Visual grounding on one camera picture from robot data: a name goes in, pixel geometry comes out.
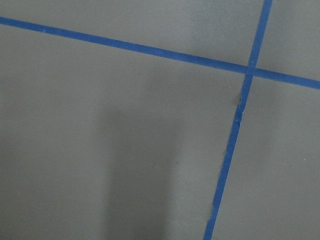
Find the blue tape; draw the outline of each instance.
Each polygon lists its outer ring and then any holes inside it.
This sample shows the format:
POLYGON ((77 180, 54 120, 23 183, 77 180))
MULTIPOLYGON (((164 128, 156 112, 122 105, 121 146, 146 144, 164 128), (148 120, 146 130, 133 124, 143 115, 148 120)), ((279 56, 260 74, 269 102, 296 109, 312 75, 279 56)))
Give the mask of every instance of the blue tape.
POLYGON ((247 69, 246 66, 235 64, 235 63, 165 50, 165 49, 151 47, 151 46, 145 46, 145 45, 136 44, 132 42, 120 41, 116 39, 61 29, 57 27, 45 26, 45 25, 35 24, 31 22, 5 18, 1 16, 0 16, 0 24, 21 28, 21 29, 32 30, 32 31, 41 32, 41 33, 46 33, 46 34, 57 35, 57 36, 70 38, 70 39, 81 40, 89 43, 106 45, 114 48, 130 50, 138 53, 149 54, 149 55, 163 57, 167 59, 173 59, 173 60, 182 61, 186 63, 232 71, 232 72, 241 73, 241 74, 244 74, 247 69))
POLYGON ((215 194, 214 194, 213 203, 212 203, 213 204, 212 212, 211 212, 210 219, 206 225, 203 240, 211 240, 214 232, 214 227, 216 224, 219 207, 220 207, 222 196, 226 186, 226 181, 228 177, 232 156, 234 154, 235 147, 236 147, 236 142, 237 142, 237 138, 240 130, 242 116, 246 107, 247 99, 250 92, 250 87, 251 87, 252 80, 256 70, 256 65, 257 65, 262 41, 266 31, 268 17, 271 10, 271 5, 272 5, 272 0, 265 0, 263 3, 260 20, 257 26, 257 30, 256 30, 248 66, 247 66, 247 71, 245 73, 243 85, 241 88, 240 104, 237 106, 237 109, 234 114, 231 133, 228 139, 225 156, 224 156, 222 168, 220 171, 220 176, 215 189, 215 194))
MULTIPOLYGON (((200 56, 165 50, 161 48, 145 46, 145 45, 131 43, 131 42, 125 42, 125 41, 111 39, 107 37, 95 36, 95 35, 90 35, 90 34, 81 33, 77 31, 71 31, 71 30, 61 29, 57 27, 40 25, 40 24, 20 21, 16 19, 1 17, 1 16, 0 16, 0 24, 21 28, 21 29, 26 29, 26 30, 32 30, 32 31, 41 32, 41 33, 46 33, 46 34, 57 35, 57 36, 70 38, 70 39, 76 39, 76 40, 90 42, 90 43, 110 46, 114 48, 125 49, 125 50, 134 51, 138 53, 154 55, 154 56, 173 59, 181 62, 197 64, 197 65, 207 66, 207 67, 216 68, 216 69, 222 69, 222 70, 231 71, 231 72, 240 73, 240 74, 246 74, 247 68, 250 67, 250 65, 254 64, 254 62, 250 61, 247 67, 247 66, 243 66, 243 65, 235 64, 231 62, 225 62, 225 61, 210 59, 206 57, 200 57, 200 56)), ((258 43, 259 41, 262 41, 262 39, 258 36, 255 43, 258 43)), ((278 73, 278 72, 259 69, 259 68, 257 68, 254 71, 254 75, 257 77, 271 79, 279 82, 285 82, 285 83, 300 85, 304 87, 320 89, 319 87, 320 81, 312 80, 304 77, 298 77, 298 76, 278 73)))
POLYGON ((275 71, 269 71, 257 68, 254 73, 255 76, 271 79, 279 82, 284 82, 288 84, 300 85, 303 87, 319 89, 320 90, 320 81, 308 79, 305 77, 293 76, 288 74, 283 74, 275 71))

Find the concrete floor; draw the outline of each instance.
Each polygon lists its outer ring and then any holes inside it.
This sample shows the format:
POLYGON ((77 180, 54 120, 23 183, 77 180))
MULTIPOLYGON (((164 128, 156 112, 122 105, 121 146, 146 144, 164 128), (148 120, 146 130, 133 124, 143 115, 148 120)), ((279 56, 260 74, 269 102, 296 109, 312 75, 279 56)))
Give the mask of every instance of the concrete floor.
MULTIPOLYGON (((0 0, 0 16, 246 66, 262 0, 0 0)), ((320 2, 258 68, 320 80, 320 2)), ((201 240, 244 75, 0 25, 0 239, 201 240)), ((320 237, 320 91, 255 77, 215 240, 320 237)))

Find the blue tape line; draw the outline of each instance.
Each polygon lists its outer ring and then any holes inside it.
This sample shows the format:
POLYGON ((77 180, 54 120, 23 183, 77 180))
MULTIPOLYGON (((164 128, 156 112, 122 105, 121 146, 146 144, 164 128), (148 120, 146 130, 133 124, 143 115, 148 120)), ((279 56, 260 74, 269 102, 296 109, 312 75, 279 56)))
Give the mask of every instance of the blue tape line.
POLYGON ((51 27, 51 26, 45 26, 45 25, 35 24, 31 22, 26 22, 26 21, 15 20, 15 19, 1 17, 1 16, 0 16, 0 24, 21 28, 21 29, 32 30, 32 31, 41 32, 41 33, 46 33, 46 34, 57 35, 57 36, 70 38, 70 39, 81 40, 81 41, 100 44, 100 45, 106 45, 114 48, 130 50, 130 51, 149 54, 149 55, 158 56, 162 58, 173 59, 173 60, 182 61, 186 63, 232 71, 232 72, 241 73, 241 74, 244 74, 247 69, 246 66, 235 64, 235 63, 165 50, 165 49, 151 47, 151 46, 145 46, 145 45, 136 44, 132 42, 120 41, 116 39, 61 29, 57 27, 51 27))
POLYGON ((319 89, 320 90, 320 81, 308 79, 305 77, 293 76, 288 74, 283 74, 275 71, 269 71, 257 68, 254 73, 255 76, 271 79, 279 82, 284 82, 288 84, 300 85, 303 87, 319 89))
MULTIPOLYGON (((247 66, 0 16, 0 24, 245 74, 247 66)), ((319 89, 320 81, 257 68, 257 77, 319 89)))
POLYGON ((203 240, 211 240, 214 232, 214 227, 216 224, 219 207, 220 207, 222 196, 226 186, 226 181, 228 177, 232 156, 234 154, 235 147, 236 147, 236 142, 237 142, 237 138, 240 130, 242 116, 246 107, 251 83, 256 70, 256 65, 257 65, 262 41, 266 31, 268 17, 271 10, 271 5, 272 5, 272 0, 265 0, 263 3, 260 20, 257 26, 257 30, 256 30, 248 66, 247 66, 247 71, 245 73, 243 85, 241 88, 240 104, 238 105, 234 114, 231 133, 226 146, 225 156, 224 156, 222 168, 220 171, 220 176, 217 182, 217 186, 216 186, 216 190, 213 198, 213 203, 212 203, 213 207, 212 207, 211 217, 206 225, 203 240))

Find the painter's tape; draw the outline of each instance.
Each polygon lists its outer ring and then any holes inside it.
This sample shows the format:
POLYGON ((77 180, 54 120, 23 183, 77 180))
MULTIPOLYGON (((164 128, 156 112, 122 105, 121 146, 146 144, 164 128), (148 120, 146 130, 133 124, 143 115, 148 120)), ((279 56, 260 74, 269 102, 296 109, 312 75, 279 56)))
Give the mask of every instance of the painter's tape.
POLYGON ((213 204, 212 212, 211 212, 210 219, 206 225, 203 240, 211 240, 214 232, 214 227, 216 224, 219 207, 220 207, 222 196, 226 186, 226 181, 227 181, 227 177, 230 169, 232 156, 234 154, 236 143, 237 143, 242 116, 246 107, 247 99, 250 92, 250 87, 251 87, 252 80, 256 70, 256 65, 257 65, 262 41, 266 31, 269 13, 271 10, 271 5, 272 5, 272 0, 264 0, 261 15, 260 15, 260 20, 257 26, 253 46, 251 49, 247 71, 245 73, 244 81, 241 88, 240 104, 237 106, 234 114, 231 133, 228 139, 225 156, 224 156, 222 168, 220 171, 220 176, 215 189, 215 194, 214 194, 213 203, 212 203, 213 204))
POLYGON ((57 36, 70 38, 70 39, 81 40, 89 43, 106 45, 114 48, 130 50, 138 53, 154 55, 154 56, 163 57, 167 59, 178 60, 186 63, 232 71, 232 72, 241 73, 241 74, 244 74, 247 69, 245 66, 235 64, 235 63, 165 50, 165 49, 151 47, 151 46, 145 46, 145 45, 136 44, 132 42, 126 42, 126 41, 116 40, 112 38, 61 29, 61 28, 52 27, 52 26, 20 21, 20 20, 6 18, 6 17, 0 17, 0 24, 21 28, 21 29, 32 30, 32 31, 41 32, 41 33, 46 33, 46 34, 57 35, 57 36))
POLYGON ((255 70, 254 75, 256 77, 271 79, 279 82, 295 84, 303 87, 320 90, 320 81, 308 79, 305 77, 293 76, 293 75, 283 74, 275 71, 263 70, 259 68, 255 70))

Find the gray surface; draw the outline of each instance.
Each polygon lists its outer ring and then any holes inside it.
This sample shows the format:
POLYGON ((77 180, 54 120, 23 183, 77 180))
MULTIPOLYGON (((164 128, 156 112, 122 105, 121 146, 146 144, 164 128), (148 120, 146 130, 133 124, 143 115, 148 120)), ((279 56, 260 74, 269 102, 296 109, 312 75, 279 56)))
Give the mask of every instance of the gray surface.
POLYGON ((0 35, 1 238, 202 239, 243 76, 0 35))
POLYGON ((255 78, 216 240, 318 240, 320 91, 255 78))
POLYGON ((320 80, 320 1, 274 0, 258 68, 320 80))
POLYGON ((247 65, 263 0, 0 0, 0 16, 247 65))

